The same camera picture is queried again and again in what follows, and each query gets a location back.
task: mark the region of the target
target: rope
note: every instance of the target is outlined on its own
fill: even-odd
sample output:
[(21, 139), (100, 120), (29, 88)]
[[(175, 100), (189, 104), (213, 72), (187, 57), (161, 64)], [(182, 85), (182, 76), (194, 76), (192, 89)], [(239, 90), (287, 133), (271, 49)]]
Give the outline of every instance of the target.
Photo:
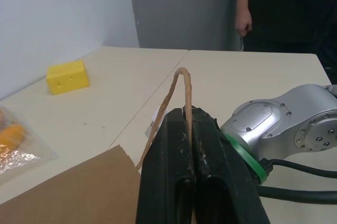
[(139, 170), (141, 166), (143, 165), (143, 160), (154, 140), (154, 136), (156, 133), (156, 130), (158, 129), (159, 123), (163, 118), (163, 115), (167, 109), (167, 106), (171, 100), (171, 97), (173, 95), (175, 85), (177, 84), (177, 80), (179, 77), (179, 74), (182, 74), (184, 76), (184, 82), (185, 82), (185, 114), (186, 114), (186, 123), (187, 123), (187, 129), (189, 131), (189, 137), (190, 137), (190, 144), (192, 144), (192, 85), (191, 85), (191, 75), (187, 71), (186, 68), (182, 67), (177, 69), (177, 71), (174, 73), (173, 81), (170, 87), (170, 90), (168, 91), (168, 94), (164, 98), (162, 104), (160, 105), (157, 117), (154, 121), (152, 130), (150, 132), (150, 135), (148, 137), (147, 143), (145, 145), (141, 160), (137, 164), (136, 168)]

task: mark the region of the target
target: yellow cheese block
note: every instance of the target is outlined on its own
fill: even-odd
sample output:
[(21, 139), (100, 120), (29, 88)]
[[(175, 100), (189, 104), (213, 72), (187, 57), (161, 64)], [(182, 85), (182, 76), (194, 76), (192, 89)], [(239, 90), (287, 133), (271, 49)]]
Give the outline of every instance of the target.
[(49, 67), (46, 80), (52, 94), (89, 86), (83, 60)]

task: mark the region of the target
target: white table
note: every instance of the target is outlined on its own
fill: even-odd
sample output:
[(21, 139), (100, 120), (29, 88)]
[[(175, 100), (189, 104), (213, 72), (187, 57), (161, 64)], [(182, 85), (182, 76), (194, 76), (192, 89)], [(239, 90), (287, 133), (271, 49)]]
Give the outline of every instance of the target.
[[(2, 102), (27, 121), (60, 158), (0, 186), (0, 202), (118, 144), (137, 163), (147, 141), (144, 132), (178, 67), (191, 73), (193, 105), (218, 118), (220, 125), (247, 100), (276, 97), (302, 84), (330, 83), (314, 55), (102, 48), (84, 60), (90, 88), (51, 96), (41, 80)], [(183, 105), (180, 79), (169, 108)], [(289, 160), (333, 170), (336, 151), (295, 155)], [(332, 179), (278, 167), (265, 185), (337, 190)], [(272, 224), (335, 223), (337, 217), (336, 206), (262, 201)]]
[[(310, 54), (190, 51), (177, 65), (192, 78), (192, 104), (218, 119), (221, 126), (235, 108), (252, 99), (277, 97), (303, 84), (329, 85), (318, 59)], [(121, 145), (135, 164), (147, 141), (144, 132), (168, 92), (173, 72), (148, 100), (113, 146)], [(178, 80), (169, 108), (184, 106), (184, 84)], [(288, 158), (312, 167), (336, 170), (337, 149)], [(337, 190), (337, 181), (275, 167), (266, 186), (303, 190)], [(262, 199), (272, 224), (336, 223), (337, 206), (319, 206)]]
[(1, 102), (59, 159), (0, 186), (0, 203), (106, 151), (186, 50), (103, 47), (85, 56), (90, 87), (51, 95), (44, 79)]

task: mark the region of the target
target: white wall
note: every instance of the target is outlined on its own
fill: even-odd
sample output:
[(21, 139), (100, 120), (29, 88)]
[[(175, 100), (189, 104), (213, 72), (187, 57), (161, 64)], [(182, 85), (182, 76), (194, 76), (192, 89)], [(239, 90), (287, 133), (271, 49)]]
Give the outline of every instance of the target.
[(0, 0), (0, 99), (102, 45), (138, 47), (131, 0)]

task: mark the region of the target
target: cardboard sheet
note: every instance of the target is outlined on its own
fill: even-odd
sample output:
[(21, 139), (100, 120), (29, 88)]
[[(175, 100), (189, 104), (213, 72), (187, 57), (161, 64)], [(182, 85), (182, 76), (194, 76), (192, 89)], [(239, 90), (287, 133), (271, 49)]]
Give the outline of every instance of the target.
[(140, 174), (120, 146), (0, 205), (1, 224), (134, 224)]

